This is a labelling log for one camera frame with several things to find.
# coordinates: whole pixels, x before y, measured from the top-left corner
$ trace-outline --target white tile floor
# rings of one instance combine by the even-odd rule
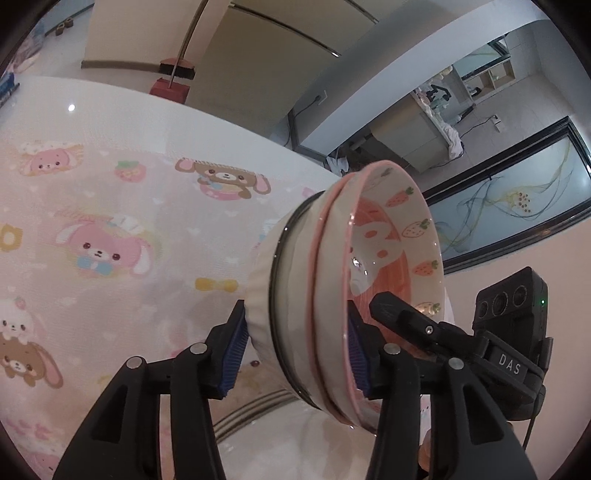
[[[543,75],[526,77],[476,105],[475,110],[455,126],[460,135],[466,134],[462,137],[466,147],[463,157],[444,167],[417,173],[413,178],[424,192],[573,113],[570,104]],[[492,115],[501,119],[504,132],[497,132],[489,121],[467,133]]]

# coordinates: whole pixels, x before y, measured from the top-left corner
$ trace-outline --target cartoon bunny print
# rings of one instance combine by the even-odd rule
[[[56,244],[76,258],[76,266],[98,276],[128,271],[141,277],[152,268],[152,248],[136,235],[144,228],[132,217],[119,215],[105,222],[80,220],[65,226]]]
[[[82,145],[66,142],[28,142],[20,147],[20,173],[27,177],[59,173],[82,163]]]
[[[21,297],[0,300],[0,332],[4,340],[15,338],[26,345],[34,334],[41,334],[41,330],[41,322],[27,311]]]

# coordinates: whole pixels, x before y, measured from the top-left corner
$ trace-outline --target ceramic bowl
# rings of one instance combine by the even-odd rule
[[[334,202],[318,250],[314,286],[316,354],[339,410],[375,430],[379,404],[363,398],[349,362],[347,300],[388,342],[420,352],[369,314],[376,293],[391,291],[435,321],[444,315],[443,267],[429,209],[410,176],[390,161],[365,167]]]
[[[278,279],[277,309],[282,320],[280,338],[285,354],[300,382],[315,398],[322,398],[324,411],[343,423],[349,423],[338,410],[324,388],[320,365],[316,358],[316,336],[312,319],[313,281],[318,245],[330,208],[345,184],[352,178],[346,176],[316,200],[306,217],[301,220],[293,248],[281,261]]]
[[[295,314],[297,307],[305,304],[308,295],[304,279],[307,273],[305,269],[301,269],[307,265],[307,257],[303,251],[309,249],[311,239],[321,223],[319,219],[325,218],[343,181],[344,179],[327,189],[310,205],[309,210],[300,212],[297,221],[294,221],[298,215],[298,209],[295,209],[271,229],[259,246],[255,267],[248,278],[245,306],[249,334],[261,361],[275,372],[286,388],[338,420],[347,422],[332,404],[330,396],[319,381],[317,371],[314,370],[317,362],[313,357],[314,349],[310,347],[312,335],[304,324],[305,316]],[[273,283],[272,270],[277,246],[289,224],[290,233],[281,240],[280,261],[277,263]],[[291,288],[288,288],[289,277]],[[274,320],[269,311],[269,296],[273,296],[275,303]],[[272,321],[276,325],[275,337],[271,328]],[[283,362],[278,358],[278,349],[282,352]]]

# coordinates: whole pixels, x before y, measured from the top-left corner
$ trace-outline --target red dustpan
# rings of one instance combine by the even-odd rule
[[[189,94],[189,86],[172,82],[167,79],[158,79],[150,89],[150,95],[166,98],[177,103],[185,103]]]

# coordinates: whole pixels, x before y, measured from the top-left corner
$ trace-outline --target cartoon bear print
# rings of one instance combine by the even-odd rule
[[[174,168],[183,173],[197,173],[200,190],[216,200],[248,200],[252,198],[250,189],[260,195],[271,192],[269,180],[264,175],[241,168],[190,158],[181,158]]]
[[[118,215],[109,221],[80,220],[66,225],[56,236],[56,244],[75,257],[79,270],[99,277],[127,271],[142,277],[151,270],[152,248],[136,236],[144,228],[132,217]]]
[[[0,338],[0,365],[8,378],[21,377],[30,387],[40,380],[45,380],[52,388],[60,388],[64,384],[54,359],[34,342],[23,345],[17,338]]]
[[[43,330],[41,322],[27,311],[21,297],[0,300],[0,333],[5,340],[16,338],[26,345],[40,330]]]
[[[28,142],[19,150],[22,155],[19,172],[27,177],[71,170],[83,159],[82,145],[66,142]]]

